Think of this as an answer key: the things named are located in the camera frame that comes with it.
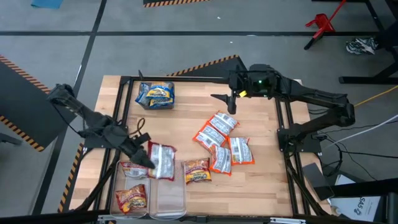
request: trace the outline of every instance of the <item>red stand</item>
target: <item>red stand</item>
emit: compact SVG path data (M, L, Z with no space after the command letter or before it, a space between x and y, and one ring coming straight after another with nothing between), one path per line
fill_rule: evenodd
M324 32L336 32L335 28L333 28L332 24L330 23L331 20L335 17L337 12L341 9L343 4L346 2L346 0L342 0L333 15L331 15L330 19L328 19L326 14L317 14L315 16L315 19L309 23L307 23L305 26L309 27L312 24L317 24L319 27L319 30L314 34L314 36L311 38L310 42L304 47L304 50L308 50L318 38L322 38Z

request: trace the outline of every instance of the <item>white cable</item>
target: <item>white cable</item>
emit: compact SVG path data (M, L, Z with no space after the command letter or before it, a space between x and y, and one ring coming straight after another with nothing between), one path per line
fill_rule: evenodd
M385 121L385 122L383 122L383 123L381 123L381 124L379 124L379 125L373 127L373 128L369 128L369 129L367 129L367 130L365 130L365 131L361 131L360 133L356 133L356 134L353 134L353 135L351 135L351 136L348 136L348 137L345 137L345 138L343 138L343 139L340 139L339 141L336 141L336 142L334 142L333 144L328 145L325 149L327 149L327 148L329 148L330 146L333 146L333 145L335 145L335 144L337 144L337 143L339 143L339 142L342 142L342 141L344 141L344 140L350 139L350 138L355 137L355 136L358 136L358 135L360 135L360 134L364 134L364 133L366 133L366 132L368 132L368 131L372 131L373 129L376 129L376 128L378 128L378 127L381 127L382 125L384 125L384 124L386 124L386 123L388 123L388 122L390 122L390 121L392 121L393 119L396 119L396 118L398 118L398 114L395 115L395 116L393 116L392 118L388 119L387 121Z

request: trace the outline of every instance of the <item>yellow cable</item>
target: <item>yellow cable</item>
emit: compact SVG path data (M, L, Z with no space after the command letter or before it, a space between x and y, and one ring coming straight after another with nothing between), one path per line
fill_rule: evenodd
M392 87L391 89L389 89L389 90L387 90L387 91L384 91L384 92L382 92L382 93L379 93L379 94L377 94L376 96L372 96L372 97L370 97L370 98L367 99L367 100L364 100L364 101L362 101L362 102L360 102L360 103L357 103L357 104L354 105L354 107L357 107L357 106L359 106L359 105L362 105L362 104L364 104L364 103L366 103L366 102L368 102L368 101L371 101L371 100L373 100L373 99L375 99L375 98L377 98L377 97L379 97L379 96L381 96L381 95L384 95L384 94L386 94L386 93L389 93L389 92L391 92L392 90L395 90L396 88L398 88L398 85L395 86L395 87Z

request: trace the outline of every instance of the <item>black desk leg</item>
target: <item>black desk leg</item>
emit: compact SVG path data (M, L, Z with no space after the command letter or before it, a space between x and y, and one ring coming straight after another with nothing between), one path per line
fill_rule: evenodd
M18 140L16 138L8 136L7 134L2 134L2 133L0 133L0 142L8 142L14 145L20 145L22 143L21 140Z
M397 62L394 62L373 77L339 77L338 81L342 84L398 85L398 78L388 78L395 72L398 72Z

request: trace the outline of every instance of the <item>orange snack bag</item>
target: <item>orange snack bag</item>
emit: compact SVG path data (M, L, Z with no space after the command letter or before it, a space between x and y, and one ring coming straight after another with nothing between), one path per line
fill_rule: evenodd
M209 163L209 158L183 162L185 183L189 184L192 182L211 181Z
M228 138L232 153L232 166L238 164L254 164L253 154L248 146L248 138Z
M210 118L209 123L224 136L229 135L239 124L234 118L220 111Z
M211 150L211 166L210 170L220 174L232 174L231 171L231 151L229 149L212 146Z
M144 184L139 184L129 190L118 190L115 192L120 211L127 214L137 208L147 207L147 196Z
M226 138L220 134L209 122L201 128L199 132L193 137L193 140L199 142L207 151L210 152L210 147L224 146Z

